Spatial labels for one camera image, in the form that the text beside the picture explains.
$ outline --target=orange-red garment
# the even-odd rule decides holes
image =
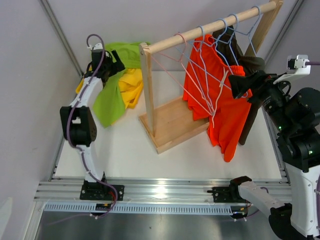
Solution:
[[[199,50],[203,37],[195,39],[194,47]],[[212,45],[214,39],[211,35],[207,34],[204,38],[205,43]],[[192,49],[190,59],[197,63],[201,68],[204,69],[204,64],[200,58],[200,51]],[[206,66],[206,71],[218,80],[222,80],[224,77],[224,71],[228,71],[224,84],[230,87],[229,75],[244,76],[245,72],[242,66],[230,66],[230,68],[224,64],[215,50],[215,46],[207,46],[202,44],[201,56]],[[193,78],[194,82],[199,86],[197,78],[200,82],[200,86],[203,89],[206,99],[207,97],[207,85],[206,85],[206,73],[204,70],[199,68],[197,65],[189,61],[187,71]],[[220,92],[220,82],[214,79],[212,76],[207,74],[209,97],[212,101],[213,109],[216,106],[216,99]],[[208,105],[205,100],[202,99],[201,92],[196,88],[194,82],[186,74],[184,88],[197,99],[202,106],[204,106],[209,112]],[[206,112],[189,94],[184,91],[183,100],[188,102],[189,109],[193,112],[193,120],[208,118],[210,114]],[[227,87],[223,87],[220,98],[217,102],[217,109],[214,116],[209,118],[209,128],[207,130],[208,136],[213,146],[219,145],[221,147],[221,153],[224,154],[224,161],[230,162],[235,155],[238,140],[240,138],[242,129],[246,122],[250,103],[247,102],[246,98],[234,99],[232,92]]]

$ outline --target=white table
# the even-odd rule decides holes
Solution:
[[[185,73],[171,72],[181,83]],[[153,75],[155,106],[182,95],[183,90],[163,71]],[[278,163],[262,113],[258,112],[244,146],[238,145],[231,162],[224,162],[221,150],[213,147],[206,132],[157,154],[138,115],[144,113],[145,98],[141,94],[135,109],[127,109],[114,125],[102,128],[97,120],[96,150],[105,165],[105,174],[129,179],[233,179],[239,176],[259,181],[281,179]],[[56,177],[85,175],[78,153],[65,141],[55,172]]]

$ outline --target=wooden clothes rack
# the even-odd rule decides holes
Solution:
[[[264,42],[282,5],[283,0],[270,0],[268,3],[259,6],[260,14],[263,14],[263,16],[251,40],[256,53]],[[238,22],[242,22],[258,15],[258,8],[253,7],[238,13],[236,16]],[[224,20],[227,26],[237,23],[237,19],[233,15],[224,18]],[[208,34],[221,30],[226,26],[222,20],[217,20],[202,27],[204,34]],[[203,32],[197,27],[181,33],[181,35],[186,41],[190,41],[201,37]],[[193,121],[192,111],[188,109],[188,105],[182,100],[182,96],[158,108],[154,108],[151,55],[183,43],[183,38],[180,35],[175,35],[151,45],[141,43],[139,46],[146,108],[146,113],[140,115],[139,120],[155,145],[158,154],[196,136],[209,126],[207,118]],[[251,44],[249,44],[245,56],[254,56]]]

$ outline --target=dark brown garment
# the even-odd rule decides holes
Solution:
[[[221,29],[218,31],[215,31],[212,36],[217,39],[219,35],[223,34],[225,29]],[[230,26],[225,34],[223,34],[219,40],[223,42],[218,42],[217,43],[217,51],[219,51],[225,59],[227,60],[227,63],[229,66],[232,65],[237,65],[237,62],[240,66],[243,67],[244,73],[246,76],[250,76],[254,72],[258,70],[265,70],[265,61],[261,57],[256,57],[256,56],[244,56],[243,52],[241,51],[241,48],[239,47],[236,39],[236,35],[234,34],[232,39],[231,39],[231,44],[226,44],[229,42],[232,34],[234,32],[233,26]],[[242,129],[241,136],[239,138],[239,143],[241,145],[244,145],[246,143],[247,137],[249,135],[249,132],[254,124],[254,121],[256,119],[256,116],[258,114],[258,110],[261,107],[261,104],[259,103],[253,103],[251,104],[249,114],[246,118],[245,124]]]

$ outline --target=white wall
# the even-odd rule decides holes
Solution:
[[[310,61],[320,61],[320,1],[305,0],[302,8],[289,27],[275,54],[267,66],[268,73],[282,74],[286,71],[287,57],[306,54]],[[292,83],[291,95],[301,88],[320,90],[320,66],[312,66],[309,76]]]
[[[199,25],[239,13],[254,5],[269,0],[49,0],[59,23],[64,30],[82,69],[90,61],[84,51],[85,37],[95,33],[106,43],[157,41],[185,32]],[[260,49],[265,57],[280,31],[296,0],[284,0],[278,17]],[[248,31],[256,19],[239,25],[239,30]],[[246,49],[248,39],[239,39],[239,45]],[[177,51],[169,52],[176,59]],[[160,58],[168,70],[180,70],[179,65],[166,58]]]
[[[60,106],[80,78],[37,0],[0,9],[0,207],[13,198],[2,239],[19,240],[62,135]]]

